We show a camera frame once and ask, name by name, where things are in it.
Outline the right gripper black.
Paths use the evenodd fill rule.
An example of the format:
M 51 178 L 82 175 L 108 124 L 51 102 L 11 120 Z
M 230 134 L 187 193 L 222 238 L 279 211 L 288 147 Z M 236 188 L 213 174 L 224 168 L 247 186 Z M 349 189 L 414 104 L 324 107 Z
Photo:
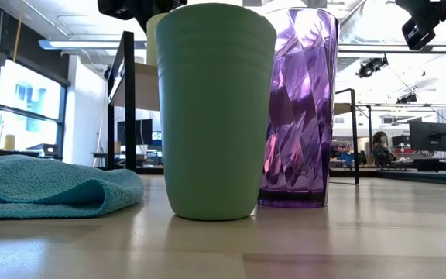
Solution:
M 446 20 L 446 0 L 396 0 L 410 14 L 402 34 L 410 50 L 421 50 L 435 37 L 435 27 Z

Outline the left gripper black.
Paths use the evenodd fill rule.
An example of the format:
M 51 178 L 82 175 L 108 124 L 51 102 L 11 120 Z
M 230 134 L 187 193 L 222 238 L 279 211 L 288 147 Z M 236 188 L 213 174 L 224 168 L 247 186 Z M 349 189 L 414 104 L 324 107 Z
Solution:
M 168 13 L 187 4 L 187 0 L 97 0 L 98 11 L 116 19 L 135 19 L 144 32 L 147 22 L 161 13 Z

